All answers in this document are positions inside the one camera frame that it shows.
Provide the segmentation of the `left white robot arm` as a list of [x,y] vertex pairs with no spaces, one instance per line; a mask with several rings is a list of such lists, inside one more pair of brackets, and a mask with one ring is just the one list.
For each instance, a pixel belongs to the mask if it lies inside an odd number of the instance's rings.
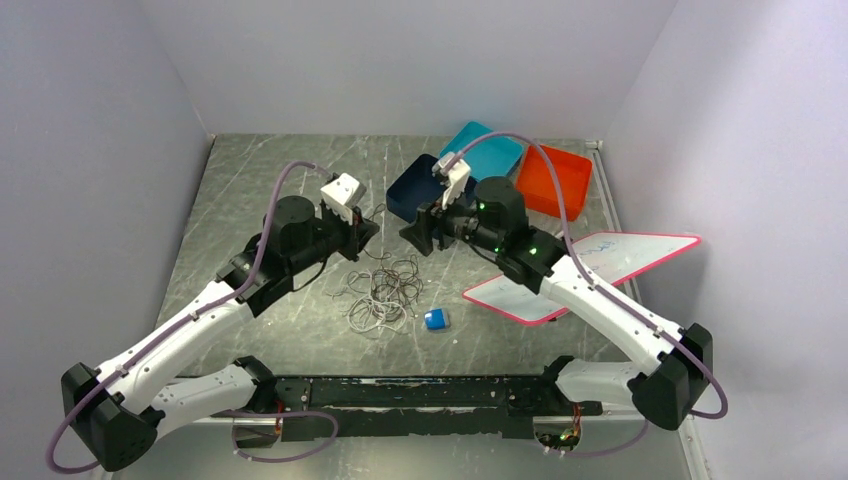
[[182,310],[138,343],[96,367],[61,377],[65,424],[106,470],[140,458],[166,434],[196,419],[245,409],[261,416],[277,400],[274,374],[253,357],[178,385],[174,379],[220,336],[294,292],[301,272],[338,254],[356,261],[379,232],[349,203],[289,195],[262,229]]

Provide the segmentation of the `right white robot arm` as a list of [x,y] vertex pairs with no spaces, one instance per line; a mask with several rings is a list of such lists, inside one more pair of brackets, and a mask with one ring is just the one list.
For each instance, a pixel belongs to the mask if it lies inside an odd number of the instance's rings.
[[576,314],[626,355],[624,362],[568,361],[539,389],[548,412],[585,401],[629,405],[670,431],[697,413],[714,379],[711,332],[667,320],[603,280],[566,239],[530,224],[524,197],[507,178],[484,179],[470,206],[421,204],[399,235],[424,256],[447,239],[493,253],[506,278]]

